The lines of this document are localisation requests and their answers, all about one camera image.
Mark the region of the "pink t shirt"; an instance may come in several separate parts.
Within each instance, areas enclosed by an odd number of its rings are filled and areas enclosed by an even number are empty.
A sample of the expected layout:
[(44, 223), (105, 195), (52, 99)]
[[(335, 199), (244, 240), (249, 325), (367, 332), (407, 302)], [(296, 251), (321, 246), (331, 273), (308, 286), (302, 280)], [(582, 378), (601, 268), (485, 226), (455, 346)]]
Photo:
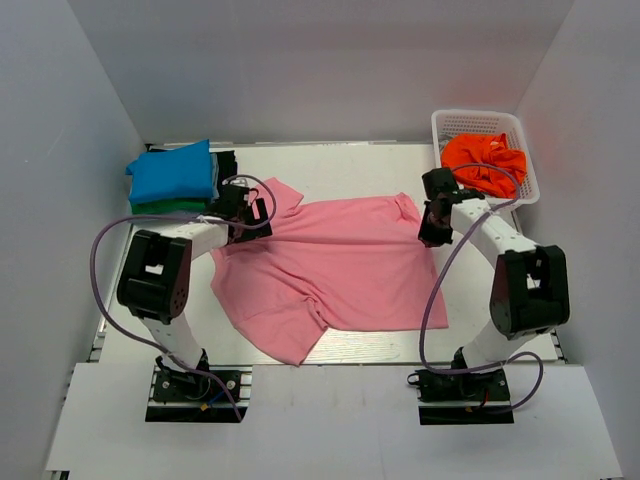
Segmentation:
[(445, 329), (444, 299), (423, 316), (438, 277), (404, 193), (307, 203), (276, 178), (260, 196), (270, 236), (215, 249), (211, 289), (233, 327), (273, 359), (300, 365), (327, 329)]

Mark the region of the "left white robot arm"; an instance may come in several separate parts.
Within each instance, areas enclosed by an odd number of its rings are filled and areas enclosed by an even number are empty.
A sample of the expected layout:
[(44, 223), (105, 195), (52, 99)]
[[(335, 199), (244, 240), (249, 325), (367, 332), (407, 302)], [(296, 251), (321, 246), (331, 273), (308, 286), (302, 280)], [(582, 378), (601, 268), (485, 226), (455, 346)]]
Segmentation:
[(272, 234), (271, 213), (245, 175), (222, 182), (219, 197), (195, 221), (158, 231), (141, 229), (130, 243), (116, 290), (118, 303), (149, 330), (162, 348), (158, 368), (188, 398), (211, 387), (206, 352), (186, 320), (194, 260), (233, 243)]

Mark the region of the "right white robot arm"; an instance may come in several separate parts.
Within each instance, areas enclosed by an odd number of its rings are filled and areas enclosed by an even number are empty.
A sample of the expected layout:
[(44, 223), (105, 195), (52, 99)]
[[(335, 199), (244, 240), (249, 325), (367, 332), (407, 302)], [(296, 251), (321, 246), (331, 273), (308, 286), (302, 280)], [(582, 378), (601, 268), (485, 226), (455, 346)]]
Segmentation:
[(556, 245), (542, 246), (523, 236), (500, 216), (518, 196), (490, 202), (482, 192), (460, 187), (449, 168), (428, 171), (422, 182), (427, 200), (419, 240), (439, 247), (452, 243), (454, 233), (462, 236), (441, 268), (423, 317), (430, 317), (444, 276), (463, 246), (472, 244), (494, 269), (490, 319), (460, 348), (461, 366), (445, 371), (453, 390), (472, 399), (486, 389), (486, 372), (524, 356), (523, 345), (568, 321), (566, 256)]

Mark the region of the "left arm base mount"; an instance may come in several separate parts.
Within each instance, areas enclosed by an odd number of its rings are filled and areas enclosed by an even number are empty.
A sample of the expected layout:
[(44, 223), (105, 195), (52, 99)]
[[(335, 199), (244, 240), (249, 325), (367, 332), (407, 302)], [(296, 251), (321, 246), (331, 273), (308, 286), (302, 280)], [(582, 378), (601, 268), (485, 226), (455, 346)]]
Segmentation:
[[(203, 356), (199, 369), (207, 367)], [(236, 424), (244, 418), (250, 401), (252, 368), (223, 366), (210, 372), (229, 391), (240, 416), (236, 415), (223, 388), (209, 377), (174, 371), (156, 358), (145, 421), (147, 423)]]

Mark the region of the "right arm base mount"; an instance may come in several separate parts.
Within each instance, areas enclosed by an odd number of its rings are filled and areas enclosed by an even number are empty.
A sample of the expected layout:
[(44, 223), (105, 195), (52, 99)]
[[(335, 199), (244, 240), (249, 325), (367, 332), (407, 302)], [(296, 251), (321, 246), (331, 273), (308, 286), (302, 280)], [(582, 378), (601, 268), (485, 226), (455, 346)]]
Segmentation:
[(507, 425), (514, 423), (502, 369), (444, 375), (416, 370), (407, 377), (417, 390), (421, 426)]

